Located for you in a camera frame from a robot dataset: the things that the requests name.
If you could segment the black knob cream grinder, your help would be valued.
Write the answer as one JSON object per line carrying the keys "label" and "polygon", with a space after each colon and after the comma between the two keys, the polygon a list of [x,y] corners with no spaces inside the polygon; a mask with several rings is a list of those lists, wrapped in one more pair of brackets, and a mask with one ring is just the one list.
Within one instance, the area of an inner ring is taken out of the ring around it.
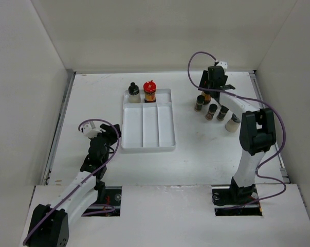
{"label": "black knob cream grinder", "polygon": [[141,103],[140,89],[135,82],[130,83],[128,94],[130,103]]}

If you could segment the small black cap spice bottle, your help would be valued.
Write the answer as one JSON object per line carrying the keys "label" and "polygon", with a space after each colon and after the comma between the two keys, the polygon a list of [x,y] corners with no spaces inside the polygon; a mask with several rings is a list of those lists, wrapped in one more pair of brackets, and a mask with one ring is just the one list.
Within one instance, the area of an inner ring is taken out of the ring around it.
{"label": "small black cap spice bottle", "polygon": [[205,97],[203,95],[197,96],[194,110],[196,112],[200,112],[202,110],[204,102],[205,102]]}

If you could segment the clear cap salt grinder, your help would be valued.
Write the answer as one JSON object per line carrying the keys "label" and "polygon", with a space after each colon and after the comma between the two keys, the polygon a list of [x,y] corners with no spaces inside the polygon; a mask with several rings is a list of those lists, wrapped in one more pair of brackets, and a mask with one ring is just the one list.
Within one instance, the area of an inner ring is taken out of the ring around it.
{"label": "clear cap salt grinder", "polygon": [[232,117],[229,119],[229,121],[225,124],[225,129],[228,132],[234,133],[237,131],[240,124],[241,124],[241,120],[233,114]]}

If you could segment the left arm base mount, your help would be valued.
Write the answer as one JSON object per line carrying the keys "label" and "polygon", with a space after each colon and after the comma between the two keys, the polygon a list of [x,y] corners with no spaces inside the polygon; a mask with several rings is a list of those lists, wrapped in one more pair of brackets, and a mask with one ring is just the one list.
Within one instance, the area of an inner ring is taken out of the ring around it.
{"label": "left arm base mount", "polygon": [[98,198],[82,216],[119,217],[122,201],[122,187],[107,187],[98,191]]}

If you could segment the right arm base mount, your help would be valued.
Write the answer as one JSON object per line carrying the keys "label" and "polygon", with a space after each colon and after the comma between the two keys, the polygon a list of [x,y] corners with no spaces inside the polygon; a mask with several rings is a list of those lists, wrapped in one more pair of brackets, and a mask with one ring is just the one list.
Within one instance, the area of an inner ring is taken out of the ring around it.
{"label": "right arm base mount", "polygon": [[234,179],[228,187],[212,188],[216,216],[262,216],[255,184],[238,187]]}

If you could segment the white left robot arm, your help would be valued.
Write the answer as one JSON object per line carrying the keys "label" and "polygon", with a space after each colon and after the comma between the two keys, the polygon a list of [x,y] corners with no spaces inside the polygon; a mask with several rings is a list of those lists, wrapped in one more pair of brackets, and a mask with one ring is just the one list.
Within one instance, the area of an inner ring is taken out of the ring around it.
{"label": "white left robot arm", "polygon": [[70,227],[92,204],[105,201],[102,178],[118,151],[121,130],[119,124],[103,120],[97,128],[94,122],[95,119],[88,119],[78,126],[90,140],[88,154],[71,184],[48,204],[35,207],[24,246],[66,246]]}

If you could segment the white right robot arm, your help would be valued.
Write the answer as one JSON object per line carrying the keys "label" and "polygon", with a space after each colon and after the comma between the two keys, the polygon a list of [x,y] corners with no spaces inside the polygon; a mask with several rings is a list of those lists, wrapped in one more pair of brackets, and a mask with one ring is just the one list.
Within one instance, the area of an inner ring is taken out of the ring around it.
{"label": "white right robot arm", "polygon": [[232,95],[235,89],[227,85],[225,70],[218,65],[210,66],[203,72],[199,83],[205,93],[221,106],[218,118],[227,111],[232,112],[225,128],[229,132],[239,130],[242,156],[238,169],[231,179],[229,188],[213,189],[212,200],[217,206],[245,204],[255,192],[256,170],[271,146],[276,143],[276,129],[273,111],[261,109],[245,99]]}

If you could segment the red lid dark sauce jar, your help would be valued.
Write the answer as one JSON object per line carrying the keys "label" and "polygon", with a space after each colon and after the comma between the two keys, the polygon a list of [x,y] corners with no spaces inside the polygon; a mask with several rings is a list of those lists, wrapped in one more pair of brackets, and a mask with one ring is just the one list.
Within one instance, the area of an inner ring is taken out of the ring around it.
{"label": "red lid dark sauce jar", "polygon": [[152,103],[156,102],[156,84],[153,82],[153,80],[146,82],[143,85],[143,90],[144,90],[144,101],[146,103]]}

